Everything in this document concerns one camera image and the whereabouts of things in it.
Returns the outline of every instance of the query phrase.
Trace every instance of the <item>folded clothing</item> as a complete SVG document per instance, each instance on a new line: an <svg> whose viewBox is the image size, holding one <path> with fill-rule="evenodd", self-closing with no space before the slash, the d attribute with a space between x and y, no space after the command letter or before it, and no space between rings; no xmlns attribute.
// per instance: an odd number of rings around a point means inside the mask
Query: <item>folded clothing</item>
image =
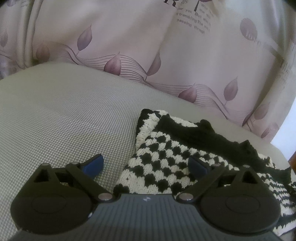
<svg viewBox="0 0 296 241"><path fill-rule="evenodd" d="M191 155L229 170L250 165L280 202L281 217L274 233L280 236L296 227L296 203L292 201L296 182L291 183L290 168L278 169L270 157L258 154L248 140L231 142L216 134L206 120L191 123L163 110L142 110L136 130L136 153L120 175L114 194L179 194L196 182L187 166Z"/></svg>

